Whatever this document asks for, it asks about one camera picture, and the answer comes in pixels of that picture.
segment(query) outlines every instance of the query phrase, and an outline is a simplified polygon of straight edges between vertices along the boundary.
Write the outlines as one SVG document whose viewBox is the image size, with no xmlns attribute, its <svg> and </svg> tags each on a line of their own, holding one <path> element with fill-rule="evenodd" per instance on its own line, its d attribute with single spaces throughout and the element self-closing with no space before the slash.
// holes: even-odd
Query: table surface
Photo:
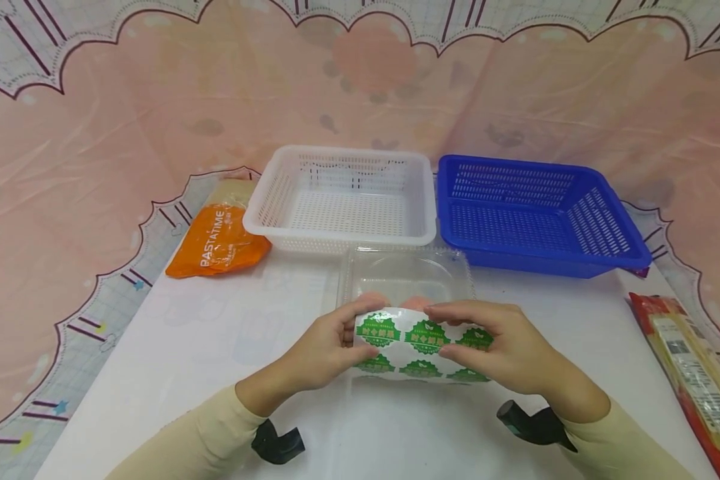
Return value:
<svg viewBox="0 0 720 480">
<path fill-rule="evenodd" d="M 273 252 L 247 273 L 160 277 L 88 390 L 36 480 L 103 479 L 164 425 L 268 364 L 333 309 L 339 262 Z M 696 479 L 717 479 L 643 338 L 626 292 L 672 294 L 614 271 L 590 280 L 473 269 L 477 298 L 517 303 L 542 334 L 616 399 Z M 235 479 L 580 479 L 556 447 L 516 439 L 495 418 L 500 385 L 346 378 L 295 396 L 272 420 L 298 426 L 306 452 L 288 465 L 252 455 Z"/>
</svg>

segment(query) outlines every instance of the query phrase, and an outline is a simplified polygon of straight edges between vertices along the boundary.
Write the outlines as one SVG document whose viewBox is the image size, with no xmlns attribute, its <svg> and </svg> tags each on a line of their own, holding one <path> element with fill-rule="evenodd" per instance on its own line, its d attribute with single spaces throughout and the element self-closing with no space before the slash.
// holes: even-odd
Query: sticker label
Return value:
<svg viewBox="0 0 720 480">
<path fill-rule="evenodd" d="M 445 336 L 445 330 L 440 325 L 429 320 L 421 320 L 405 334 L 405 342 L 410 343 L 417 352 L 431 355 L 439 352 L 440 347 L 450 343 L 451 340 Z"/>
<path fill-rule="evenodd" d="M 482 350 L 483 352 L 487 352 L 492 342 L 493 337 L 483 329 L 468 329 L 461 340 L 456 340 L 457 344 L 471 349 Z"/>
<path fill-rule="evenodd" d="M 365 360 L 365 362 L 360 362 L 356 365 L 360 370 L 363 372 L 368 373 L 386 373 L 386 372 L 394 372 L 395 368 L 392 367 L 392 364 L 387 360 L 386 357 L 382 354 L 378 354 L 376 358 Z"/>
<path fill-rule="evenodd" d="M 434 364 L 426 360 L 415 360 L 401 368 L 400 373 L 412 376 L 415 379 L 431 379 L 443 376 Z"/>
<path fill-rule="evenodd" d="M 717 384 L 672 319 L 658 317 L 652 322 L 704 423 L 710 430 L 720 431 L 720 389 Z"/>
<path fill-rule="evenodd" d="M 358 325 L 356 333 L 358 337 L 364 338 L 366 342 L 378 348 L 386 347 L 394 340 L 400 340 L 400 331 L 395 328 L 391 315 L 386 312 L 368 315 Z"/>
<path fill-rule="evenodd" d="M 457 382 L 490 382 L 487 376 L 470 369 L 458 370 L 455 373 L 446 375 L 446 378 L 456 380 Z"/>
</svg>

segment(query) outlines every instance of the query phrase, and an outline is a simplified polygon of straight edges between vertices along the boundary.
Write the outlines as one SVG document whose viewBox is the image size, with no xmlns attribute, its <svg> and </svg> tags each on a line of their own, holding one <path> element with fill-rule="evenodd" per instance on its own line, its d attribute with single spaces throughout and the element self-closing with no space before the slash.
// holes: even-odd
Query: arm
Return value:
<svg viewBox="0 0 720 480">
<path fill-rule="evenodd" d="M 446 345 L 442 357 L 517 393 L 538 394 L 563 422 L 578 453 L 564 454 L 588 480 L 692 479 L 582 370 L 557 352 L 516 305 L 462 301 L 432 305 L 435 322 L 475 323 L 492 334 L 487 352 Z"/>
<path fill-rule="evenodd" d="M 158 431 L 107 480 L 215 480 L 238 468 L 256 429 L 285 400 L 379 353 L 350 343 L 355 316 L 382 307 L 379 300 L 357 301 L 316 319 L 283 357 Z"/>
<path fill-rule="evenodd" d="M 578 453 L 561 449 L 592 480 L 692 480 L 619 404 L 570 362 L 558 367 L 557 388 L 544 393 Z"/>
</svg>

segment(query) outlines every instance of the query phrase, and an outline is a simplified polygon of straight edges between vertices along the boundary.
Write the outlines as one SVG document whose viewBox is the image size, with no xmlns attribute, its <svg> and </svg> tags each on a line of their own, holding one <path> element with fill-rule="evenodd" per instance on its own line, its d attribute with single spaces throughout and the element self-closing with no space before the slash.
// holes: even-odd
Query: beige sleeve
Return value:
<svg viewBox="0 0 720 480">
<path fill-rule="evenodd" d="M 563 449 L 563 454 L 587 480 L 693 480 L 613 399 L 611 412 L 600 421 L 562 422 L 579 451 Z"/>
<path fill-rule="evenodd" d="M 107 480 L 215 480 L 243 463 L 265 419 L 229 386 L 147 440 Z"/>
</svg>

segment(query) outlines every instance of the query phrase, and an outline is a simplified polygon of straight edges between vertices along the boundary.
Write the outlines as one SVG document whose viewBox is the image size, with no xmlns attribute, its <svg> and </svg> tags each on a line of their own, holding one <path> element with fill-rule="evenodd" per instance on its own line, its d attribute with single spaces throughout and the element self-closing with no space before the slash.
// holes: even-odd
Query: person's left hand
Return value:
<svg viewBox="0 0 720 480">
<path fill-rule="evenodd" d="M 239 400 L 256 415 L 270 416 L 291 395 L 323 388 L 350 367 L 376 357 L 376 347 L 351 344 L 355 317 L 384 307 L 383 299 L 358 299 L 316 319 L 282 357 L 238 382 Z"/>
<path fill-rule="evenodd" d="M 323 315 L 275 363 L 281 364 L 297 392 L 323 388 L 350 367 L 379 354 L 371 345 L 352 345 L 352 338 L 355 317 L 384 306 L 379 299 L 361 299 Z"/>
</svg>

